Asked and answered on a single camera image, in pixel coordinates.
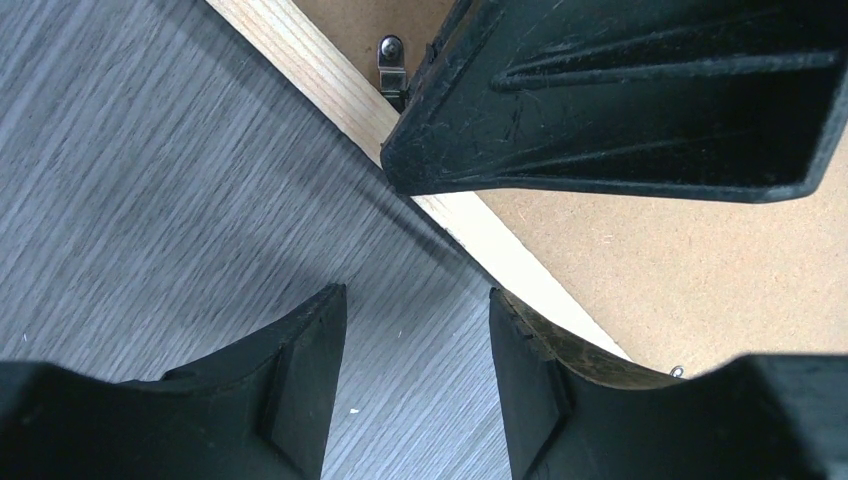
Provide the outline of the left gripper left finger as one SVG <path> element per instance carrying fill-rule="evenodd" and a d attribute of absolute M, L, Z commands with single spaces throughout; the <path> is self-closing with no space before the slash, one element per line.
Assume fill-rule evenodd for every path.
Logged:
<path fill-rule="evenodd" d="M 281 319 L 157 381 L 1 365 L 5 479 L 317 479 L 345 345 L 330 284 Z"/>

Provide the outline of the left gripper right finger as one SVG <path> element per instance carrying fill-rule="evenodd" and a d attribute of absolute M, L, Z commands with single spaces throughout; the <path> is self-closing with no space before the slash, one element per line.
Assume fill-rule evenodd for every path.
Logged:
<path fill-rule="evenodd" d="M 692 379 L 624 360 L 492 289 L 516 479 L 843 479 L 847 359 L 751 354 Z"/>

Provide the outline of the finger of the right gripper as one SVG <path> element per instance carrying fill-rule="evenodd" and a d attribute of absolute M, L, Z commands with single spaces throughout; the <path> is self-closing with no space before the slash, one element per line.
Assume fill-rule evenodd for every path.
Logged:
<path fill-rule="evenodd" d="M 846 124 L 843 1 L 459 1 L 380 161 L 406 195 L 771 203 Z"/>

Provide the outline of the brown backing board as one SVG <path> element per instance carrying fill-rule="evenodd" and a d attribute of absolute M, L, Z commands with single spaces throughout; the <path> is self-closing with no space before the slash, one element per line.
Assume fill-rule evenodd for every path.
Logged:
<path fill-rule="evenodd" d="M 498 189 L 482 200 L 637 363 L 847 350 L 847 148 L 763 205 Z"/>

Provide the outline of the wooden picture frame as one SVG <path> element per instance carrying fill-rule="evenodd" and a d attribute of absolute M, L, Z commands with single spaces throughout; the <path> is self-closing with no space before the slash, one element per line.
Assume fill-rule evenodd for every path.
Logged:
<path fill-rule="evenodd" d="M 213 1 L 248 40 L 374 163 L 399 115 L 293 1 Z M 559 327 L 625 351 L 473 192 L 415 198 L 493 279 Z"/>

